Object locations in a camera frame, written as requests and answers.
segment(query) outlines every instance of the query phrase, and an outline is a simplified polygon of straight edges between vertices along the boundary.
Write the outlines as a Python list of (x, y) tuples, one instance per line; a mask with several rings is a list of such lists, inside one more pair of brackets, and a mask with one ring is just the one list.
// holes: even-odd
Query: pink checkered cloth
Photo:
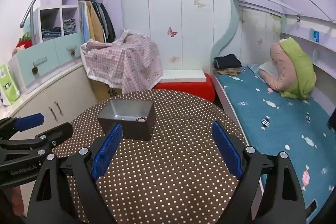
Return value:
[(117, 43), (90, 40), (81, 46), (81, 57), (88, 78), (123, 93), (152, 89), (163, 75), (158, 47), (140, 34)]

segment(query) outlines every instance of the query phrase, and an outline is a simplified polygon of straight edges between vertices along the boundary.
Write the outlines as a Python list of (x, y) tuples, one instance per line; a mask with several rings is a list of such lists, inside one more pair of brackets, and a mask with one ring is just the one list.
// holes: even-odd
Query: blue mattress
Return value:
[(216, 77), (225, 88), (248, 143), (264, 154), (289, 154), (306, 207), (317, 202), (309, 222), (336, 184), (336, 135), (327, 127), (328, 114), (313, 99), (288, 99), (269, 92), (269, 86), (248, 67), (236, 77)]

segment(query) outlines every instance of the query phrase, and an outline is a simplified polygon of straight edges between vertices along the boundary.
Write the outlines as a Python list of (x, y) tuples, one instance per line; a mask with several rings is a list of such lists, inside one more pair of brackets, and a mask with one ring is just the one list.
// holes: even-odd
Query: gray metal box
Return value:
[(149, 141), (155, 125), (154, 101), (112, 99), (98, 115), (98, 121), (105, 134), (117, 122), (123, 128), (123, 138)]

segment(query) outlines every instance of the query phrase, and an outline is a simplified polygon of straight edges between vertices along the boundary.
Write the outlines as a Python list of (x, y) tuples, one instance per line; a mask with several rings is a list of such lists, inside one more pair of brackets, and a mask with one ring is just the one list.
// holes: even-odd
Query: round table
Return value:
[[(117, 222), (215, 223), (238, 181), (221, 158), (211, 125), (220, 120), (245, 144), (239, 127), (223, 110), (188, 93), (146, 90), (114, 98), (153, 100), (156, 111), (152, 139), (122, 139), (106, 174), (97, 181)], [(108, 101), (72, 122), (72, 138), (54, 149), (58, 157), (73, 155), (103, 135), (97, 116)], [(68, 181), (78, 215), (87, 222), (75, 180)]]

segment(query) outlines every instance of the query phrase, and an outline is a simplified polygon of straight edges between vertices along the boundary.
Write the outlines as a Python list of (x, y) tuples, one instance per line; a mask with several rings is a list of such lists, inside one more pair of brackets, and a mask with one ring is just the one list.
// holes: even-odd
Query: light blue drawer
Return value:
[(55, 39), (59, 64), (63, 65), (81, 56), (80, 46), (83, 44), (81, 32), (65, 35)]
[[(55, 40), (51, 39), (18, 52), (17, 61), (22, 79), (27, 86), (59, 66)], [(34, 66), (38, 69), (35, 75), (32, 72)]]

